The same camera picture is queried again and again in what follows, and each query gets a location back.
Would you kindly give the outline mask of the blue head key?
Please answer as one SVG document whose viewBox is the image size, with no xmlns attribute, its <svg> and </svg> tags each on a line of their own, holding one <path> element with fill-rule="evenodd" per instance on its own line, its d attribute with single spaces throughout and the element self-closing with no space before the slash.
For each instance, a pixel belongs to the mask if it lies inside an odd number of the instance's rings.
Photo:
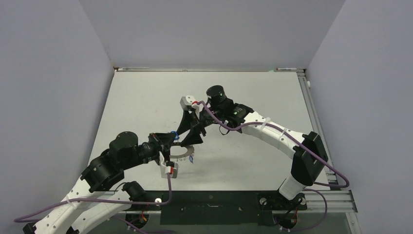
<svg viewBox="0 0 413 234">
<path fill-rule="evenodd" d="M 178 141 L 179 140 L 179 134 L 176 131 L 171 131 L 171 133 L 174 134 L 174 141 Z"/>
</svg>

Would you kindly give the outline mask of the metal perforated ring disc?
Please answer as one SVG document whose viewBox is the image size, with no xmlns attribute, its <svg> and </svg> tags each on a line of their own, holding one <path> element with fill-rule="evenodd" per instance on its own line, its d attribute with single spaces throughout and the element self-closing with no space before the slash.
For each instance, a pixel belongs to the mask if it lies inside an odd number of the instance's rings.
<svg viewBox="0 0 413 234">
<path fill-rule="evenodd" d="M 195 149 L 193 146 L 181 147 L 179 145 L 172 146 L 170 149 L 170 158 L 176 161 L 185 161 L 194 156 Z"/>
</svg>

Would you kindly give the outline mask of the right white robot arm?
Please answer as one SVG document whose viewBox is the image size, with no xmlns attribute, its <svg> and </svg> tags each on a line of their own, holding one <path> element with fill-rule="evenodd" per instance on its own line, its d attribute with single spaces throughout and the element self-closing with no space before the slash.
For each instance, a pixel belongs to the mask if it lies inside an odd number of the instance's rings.
<svg viewBox="0 0 413 234">
<path fill-rule="evenodd" d="M 292 160 L 290 175 L 275 195 L 275 202 L 282 209 L 289 208 L 303 189 L 316 183 L 328 162 L 319 134 L 313 131 L 305 134 L 278 125 L 251 107 L 235 103 L 221 85 L 208 88 L 206 95 L 207 101 L 193 96 L 183 96 L 180 100 L 183 117 L 177 134 L 187 134 L 181 141 L 182 146 L 203 143 L 206 127 L 218 124 L 228 132 L 256 137 L 280 150 Z"/>
</svg>

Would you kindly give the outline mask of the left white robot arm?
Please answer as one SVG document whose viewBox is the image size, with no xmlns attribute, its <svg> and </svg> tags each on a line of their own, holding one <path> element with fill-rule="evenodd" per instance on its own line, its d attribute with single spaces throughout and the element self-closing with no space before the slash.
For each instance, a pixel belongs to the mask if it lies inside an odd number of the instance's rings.
<svg viewBox="0 0 413 234">
<path fill-rule="evenodd" d="M 43 219 L 29 221 L 26 215 L 14 221 L 25 223 L 25 234 L 86 234 L 120 211 L 169 204 L 172 200 L 171 179 L 178 173 L 178 165 L 170 160 L 170 148 L 177 139 L 176 132 L 152 133 L 147 142 L 139 144 L 135 133 L 119 133 L 109 148 L 84 169 L 61 202 L 40 210 L 41 213 L 49 212 Z M 152 161 L 160 167 L 161 176 L 168 180 L 166 201 L 149 199 L 136 181 L 124 183 L 113 196 L 101 199 L 105 192 L 124 179 L 127 169 Z"/>
</svg>

